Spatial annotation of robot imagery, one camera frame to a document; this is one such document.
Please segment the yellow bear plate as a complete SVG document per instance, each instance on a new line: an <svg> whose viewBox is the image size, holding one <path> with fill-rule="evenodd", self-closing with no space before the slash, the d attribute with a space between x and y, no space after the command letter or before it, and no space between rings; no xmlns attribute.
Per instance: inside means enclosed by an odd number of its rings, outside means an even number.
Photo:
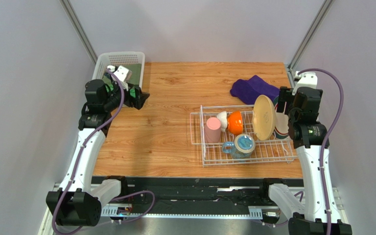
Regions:
<svg viewBox="0 0 376 235"><path fill-rule="evenodd" d="M275 129L275 108L272 100L260 95L253 106L253 131L259 141L270 138Z"/></svg>

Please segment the white plate green red rim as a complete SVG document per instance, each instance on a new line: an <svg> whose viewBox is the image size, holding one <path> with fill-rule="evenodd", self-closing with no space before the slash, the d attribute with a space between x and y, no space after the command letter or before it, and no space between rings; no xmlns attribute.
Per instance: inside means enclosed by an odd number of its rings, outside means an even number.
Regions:
<svg viewBox="0 0 376 235"><path fill-rule="evenodd" d="M274 110L275 110L275 137L277 139L287 139L289 137L288 134L288 116L284 114L284 111L278 113L278 99L279 97L275 97L273 100Z"/></svg>

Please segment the orange bowl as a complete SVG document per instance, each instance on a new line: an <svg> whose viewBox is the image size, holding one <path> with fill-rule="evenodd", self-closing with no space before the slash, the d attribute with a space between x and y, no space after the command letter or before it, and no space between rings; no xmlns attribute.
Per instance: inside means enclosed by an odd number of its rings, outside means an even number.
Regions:
<svg viewBox="0 0 376 235"><path fill-rule="evenodd" d="M228 131L233 135L240 135L243 132L243 119L240 111L235 111L230 113L227 118L228 120Z"/></svg>

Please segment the white patterned small bowl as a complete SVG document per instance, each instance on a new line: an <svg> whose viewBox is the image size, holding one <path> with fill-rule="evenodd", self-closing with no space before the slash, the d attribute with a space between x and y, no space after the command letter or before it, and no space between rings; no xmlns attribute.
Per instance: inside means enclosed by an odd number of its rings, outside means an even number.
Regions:
<svg viewBox="0 0 376 235"><path fill-rule="evenodd" d="M216 117L221 123L221 132L225 132L228 128L228 113L226 111L223 111L217 114Z"/></svg>

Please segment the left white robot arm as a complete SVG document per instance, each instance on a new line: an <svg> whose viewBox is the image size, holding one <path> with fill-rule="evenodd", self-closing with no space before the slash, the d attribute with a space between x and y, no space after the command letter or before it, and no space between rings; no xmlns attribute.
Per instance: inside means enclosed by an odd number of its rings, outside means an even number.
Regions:
<svg viewBox="0 0 376 235"><path fill-rule="evenodd" d="M48 192L46 197L53 216L53 227L96 226L103 207L127 189L123 177L107 178L92 189L94 167L111 122L116 117L111 112L119 112L123 106L139 110L150 93L143 92L138 85L129 84L122 88L118 81L107 84L95 79L86 83L85 97L71 164L59 189Z"/></svg>

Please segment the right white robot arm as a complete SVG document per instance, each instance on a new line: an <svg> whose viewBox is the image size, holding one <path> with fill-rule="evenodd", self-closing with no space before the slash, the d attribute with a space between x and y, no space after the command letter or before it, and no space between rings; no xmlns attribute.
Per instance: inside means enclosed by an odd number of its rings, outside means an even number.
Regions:
<svg viewBox="0 0 376 235"><path fill-rule="evenodd" d="M323 91L309 87L281 87L277 112L288 116L288 133L303 172L305 202L286 184L268 186L268 197L288 220L291 235L351 235L342 221L329 174L329 132L317 118Z"/></svg>

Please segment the olive green cloth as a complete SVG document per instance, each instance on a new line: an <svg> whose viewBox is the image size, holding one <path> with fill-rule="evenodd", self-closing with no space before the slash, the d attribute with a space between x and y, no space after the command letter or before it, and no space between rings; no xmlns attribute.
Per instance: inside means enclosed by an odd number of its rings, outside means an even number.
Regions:
<svg viewBox="0 0 376 235"><path fill-rule="evenodd" d="M124 65L124 67L132 71L132 75L128 83L133 85L139 85L141 77L141 64Z"/></svg>

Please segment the purple cloth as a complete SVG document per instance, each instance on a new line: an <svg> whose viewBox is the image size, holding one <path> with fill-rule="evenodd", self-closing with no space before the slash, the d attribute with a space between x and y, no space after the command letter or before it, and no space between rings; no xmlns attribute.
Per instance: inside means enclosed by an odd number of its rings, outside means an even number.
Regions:
<svg viewBox="0 0 376 235"><path fill-rule="evenodd" d="M246 105L253 105L260 95L265 95L274 100L279 92L279 88L270 85L257 75L248 80L237 80L230 89L230 95L238 98Z"/></svg>

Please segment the white plastic basket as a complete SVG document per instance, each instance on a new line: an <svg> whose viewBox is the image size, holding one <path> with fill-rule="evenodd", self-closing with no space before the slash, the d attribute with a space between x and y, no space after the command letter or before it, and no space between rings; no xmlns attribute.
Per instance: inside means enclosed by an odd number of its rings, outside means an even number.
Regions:
<svg viewBox="0 0 376 235"><path fill-rule="evenodd" d="M137 79L131 78L130 80L132 84L135 82L135 84L142 88L145 54L141 51L118 51L100 54L95 65L92 80L101 79L108 65L124 66L127 68L133 64L141 64L141 69L139 77Z"/></svg>

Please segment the blue glass mug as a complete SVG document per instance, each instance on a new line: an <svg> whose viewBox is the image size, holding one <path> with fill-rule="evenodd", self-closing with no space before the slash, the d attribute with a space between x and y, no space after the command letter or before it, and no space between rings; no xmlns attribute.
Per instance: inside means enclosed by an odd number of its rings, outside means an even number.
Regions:
<svg viewBox="0 0 376 235"><path fill-rule="evenodd" d="M238 135L233 141L227 141L222 145L222 152L229 154L233 159L247 159L256 148L255 140L247 134Z"/></svg>

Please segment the pink cup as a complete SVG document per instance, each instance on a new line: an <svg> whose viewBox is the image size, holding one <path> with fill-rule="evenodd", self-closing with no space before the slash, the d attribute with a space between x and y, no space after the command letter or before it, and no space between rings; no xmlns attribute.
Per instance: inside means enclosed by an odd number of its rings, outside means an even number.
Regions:
<svg viewBox="0 0 376 235"><path fill-rule="evenodd" d="M207 119L204 127L205 140L207 143L218 143L221 136L221 122L216 117Z"/></svg>

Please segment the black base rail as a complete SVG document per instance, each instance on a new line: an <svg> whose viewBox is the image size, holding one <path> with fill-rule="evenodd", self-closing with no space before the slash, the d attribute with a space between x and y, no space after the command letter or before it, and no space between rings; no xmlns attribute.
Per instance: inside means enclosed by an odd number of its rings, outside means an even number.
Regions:
<svg viewBox="0 0 376 235"><path fill-rule="evenodd" d="M292 191L303 189L301 179L277 178L169 178L128 177L126 195L105 206L102 216L112 219L162 218L278 218L280 210L267 193L270 183Z"/></svg>

